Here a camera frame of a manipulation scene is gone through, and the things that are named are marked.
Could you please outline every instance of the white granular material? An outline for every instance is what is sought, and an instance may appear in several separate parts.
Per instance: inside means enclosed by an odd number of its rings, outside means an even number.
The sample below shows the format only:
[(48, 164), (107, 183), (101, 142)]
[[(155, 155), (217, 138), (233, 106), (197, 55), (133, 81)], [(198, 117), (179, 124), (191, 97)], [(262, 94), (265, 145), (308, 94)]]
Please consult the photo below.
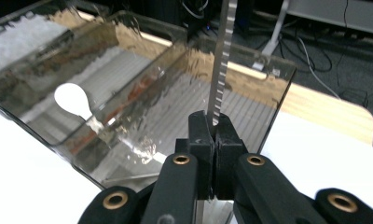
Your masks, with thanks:
[(66, 27), (39, 15), (23, 16), (20, 21), (10, 22), (0, 33), (0, 70), (66, 30)]

